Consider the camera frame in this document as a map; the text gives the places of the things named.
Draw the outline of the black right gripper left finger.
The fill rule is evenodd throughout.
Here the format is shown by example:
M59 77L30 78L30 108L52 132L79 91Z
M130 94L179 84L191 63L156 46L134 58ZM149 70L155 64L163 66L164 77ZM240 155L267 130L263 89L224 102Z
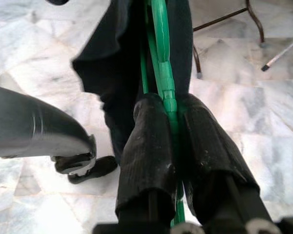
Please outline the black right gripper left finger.
M168 116L161 98L143 95L134 108L135 126L120 165L116 215L165 226L175 215L176 170Z

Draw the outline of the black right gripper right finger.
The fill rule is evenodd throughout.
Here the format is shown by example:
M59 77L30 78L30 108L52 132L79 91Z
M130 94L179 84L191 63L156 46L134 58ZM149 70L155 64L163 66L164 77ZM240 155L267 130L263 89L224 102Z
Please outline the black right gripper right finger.
M180 168L188 207L202 224L217 217L247 223L270 219L238 147L208 107L192 94L179 96Z

